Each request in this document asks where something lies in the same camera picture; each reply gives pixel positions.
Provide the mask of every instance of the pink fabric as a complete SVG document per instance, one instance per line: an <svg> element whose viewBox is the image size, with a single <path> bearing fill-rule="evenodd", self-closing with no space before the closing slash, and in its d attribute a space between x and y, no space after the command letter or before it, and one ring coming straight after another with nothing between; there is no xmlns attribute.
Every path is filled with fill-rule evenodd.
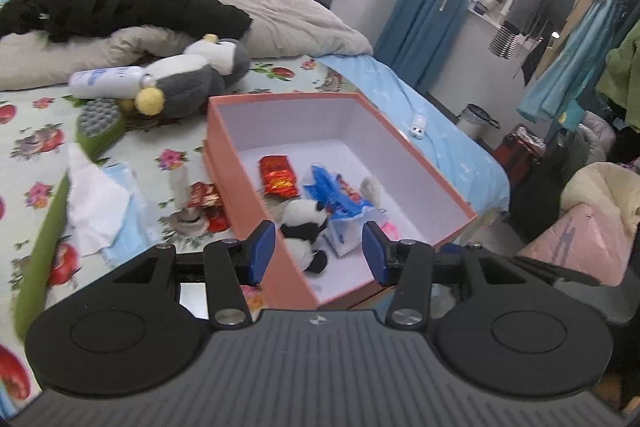
<svg viewBox="0 0 640 427"><path fill-rule="evenodd" d="M588 204L577 204L519 255L564 266L608 286L622 282L632 239L622 222L612 220Z"/></svg>

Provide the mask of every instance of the pink box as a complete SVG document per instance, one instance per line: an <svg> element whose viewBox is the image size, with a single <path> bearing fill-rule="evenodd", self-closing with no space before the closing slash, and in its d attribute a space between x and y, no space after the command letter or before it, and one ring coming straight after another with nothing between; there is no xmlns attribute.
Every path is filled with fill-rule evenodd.
<svg viewBox="0 0 640 427"><path fill-rule="evenodd" d="M267 155L287 155L298 181L314 163L340 172L353 187L367 175L377 177L382 207L402 237L437 247L476 217L443 175L359 93L218 96L209 100L207 119L204 161L238 237L270 219L258 172L258 161ZM268 305L344 309L382 290L362 250L328 257L320 275L306 275L278 232L260 285Z"/></svg>

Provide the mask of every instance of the black jacket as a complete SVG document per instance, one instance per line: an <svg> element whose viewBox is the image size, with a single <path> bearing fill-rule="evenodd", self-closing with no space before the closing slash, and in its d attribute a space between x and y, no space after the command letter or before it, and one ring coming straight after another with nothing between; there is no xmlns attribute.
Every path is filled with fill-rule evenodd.
<svg viewBox="0 0 640 427"><path fill-rule="evenodd" d="M10 0L0 10L0 36L45 30L52 41L106 37L128 26L152 25L194 38L214 33L239 39L251 17L217 0Z"/></svg>

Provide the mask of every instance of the white bottle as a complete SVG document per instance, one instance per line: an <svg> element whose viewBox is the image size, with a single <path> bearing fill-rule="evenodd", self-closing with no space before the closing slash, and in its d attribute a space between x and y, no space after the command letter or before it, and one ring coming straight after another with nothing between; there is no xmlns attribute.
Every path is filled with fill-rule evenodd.
<svg viewBox="0 0 640 427"><path fill-rule="evenodd" d="M76 98L125 98L133 100L156 81L140 66L78 71L69 77L69 91Z"/></svg>

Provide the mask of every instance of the metal screw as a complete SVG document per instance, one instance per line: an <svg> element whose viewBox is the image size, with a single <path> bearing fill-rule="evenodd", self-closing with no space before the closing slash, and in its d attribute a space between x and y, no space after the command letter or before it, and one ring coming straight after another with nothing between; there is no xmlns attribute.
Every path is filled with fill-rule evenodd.
<svg viewBox="0 0 640 427"><path fill-rule="evenodd" d="M216 322L224 324L225 326L235 326L244 322L246 315L242 310L236 308L224 308L218 310L213 318Z"/></svg>
<svg viewBox="0 0 640 427"><path fill-rule="evenodd" d="M422 314L419 311L409 308L396 310L391 314L393 322L401 326L415 326L422 321Z"/></svg>

